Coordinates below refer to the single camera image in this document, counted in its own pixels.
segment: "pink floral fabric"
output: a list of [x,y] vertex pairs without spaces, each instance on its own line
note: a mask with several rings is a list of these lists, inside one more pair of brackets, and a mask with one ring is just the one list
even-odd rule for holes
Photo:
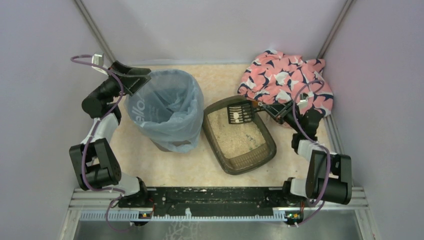
[[[326,65],[324,59],[303,61],[301,55],[288,55],[281,51],[267,50],[257,56],[244,72],[238,93],[248,99],[264,104],[287,103],[299,90],[314,80],[324,80],[321,76]],[[330,86],[313,83],[302,93],[309,95],[308,105],[300,110],[316,109],[324,116],[331,113],[334,95]]]

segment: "plastic bag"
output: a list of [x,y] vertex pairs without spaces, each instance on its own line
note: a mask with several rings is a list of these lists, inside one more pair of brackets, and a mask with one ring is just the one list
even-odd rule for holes
[[172,152],[189,152],[198,145],[203,122],[199,84],[177,69],[155,70],[149,75],[151,80],[125,100],[129,117],[154,143]]

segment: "floor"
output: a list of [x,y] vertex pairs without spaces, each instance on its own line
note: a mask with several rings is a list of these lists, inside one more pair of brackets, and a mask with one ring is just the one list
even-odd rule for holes
[[[247,67],[247,64],[148,66],[152,70],[180,69],[193,75],[202,89],[205,107],[236,95],[240,78]],[[162,152],[139,132],[125,114],[123,103],[119,105],[122,120],[110,145],[122,171],[140,177],[147,186],[280,187],[287,178],[304,178],[308,172],[306,159],[291,148],[294,131],[276,124],[266,114],[262,119],[274,138],[277,154],[253,171],[229,175],[221,169],[203,131],[197,148],[191,152]],[[330,147],[323,122],[319,125],[317,136],[321,143]]]

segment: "black litter scoop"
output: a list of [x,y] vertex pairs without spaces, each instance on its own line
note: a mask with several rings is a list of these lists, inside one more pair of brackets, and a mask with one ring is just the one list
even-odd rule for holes
[[[288,120],[290,126],[297,129],[294,124],[292,112],[293,101],[277,104],[262,104],[254,107],[252,101],[245,100],[237,103],[229,104],[226,109],[228,111],[229,124],[247,124],[254,120],[255,113],[265,111],[278,124],[283,124],[285,119]],[[296,107],[296,115],[299,115],[299,108]]]
[[245,100],[226,106],[229,124],[247,124],[255,118],[255,108],[252,101]]

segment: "brown litter box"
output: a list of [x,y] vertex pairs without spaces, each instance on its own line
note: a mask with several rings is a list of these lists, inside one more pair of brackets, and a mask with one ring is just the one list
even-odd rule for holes
[[[223,141],[222,136],[221,137],[219,135],[215,136],[214,131],[213,131],[213,126],[210,122],[210,117],[215,117],[215,115],[210,116],[210,114],[214,113],[216,111],[222,110],[222,109],[225,109],[225,112],[227,112],[227,105],[235,104],[235,103],[245,101],[245,100],[246,100],[246,98],[243,97],[243,96],[240,96],[240,95],[222,99],[222,100],[217,101],[217,102],[211,104],[210,106],[208,106],[204,110],[204,115],[203,115],[203,125],[202,125],[202,127],[203,127],[204,133],[206,135],[206,138],[209,141],[209,144],[210,144],[210,146],[213,150],[213,153],[215,154],[216,159],[218,160],[222,169],[226,173],[231,174],[231,175],[238,175],[238,174],[243,174],[243,173],[252,171],[252,170],[264,165],[265,163],[269,162],[277,153],[276,143],[274,142],[273,137],[271,136],[270,132],[268,131],[268,129],[265,126],[264,122],[262,121],[261,117],[259,117],[259,115],[257,113],[255,113],[255,117],[254,117],[253,122],[250,123],[253,126],[249,126],[249,127],[255,128],[255,129],[247,131],[247,132],[256,133],[255,137],[254,138],[250,137],[247,133],[245,134],[244,131],[243,131],[243,133],[241,133],[242,137],[250,138],[253,141],[253,143],[251,145],[249,145],[250,144],[249,142],[247,143],[247,145],[244,145],[243,142],[242,142],[241,144],[243,144],[243,145],[238,147],[238,149],[240,149],[241,151],[247,149],[248,152],[242,153],[240,155],[234,154],[233,152],[228,152],[229,147],[231,147],[231,146],[228,146],[228,145],[237,144],[237,142],[235,143],[235,141],[234,141],[234,140],[237,140],[237,138],[238,138],[237,136],[234,136],[234,140],[226,141],[226,142],[228,142],[228,144],[225,144],[224,146],[220,147],[219,142],[221,142],[221,144],[223,144],[223,143],[225,143],[225,141]],[[220,117],[225,118],[226,124],[228,126],[231,126],[229,128],[236,128],[237,126],[239,126],[237,129],[244,129],[244,128],[242,128],[243,125],[247,126],[249,124],[249,123],[229,124],[226,115],[220,116]],[[226,137],[228,137],[228,133],[226,131],[225,131],[224,135]]]

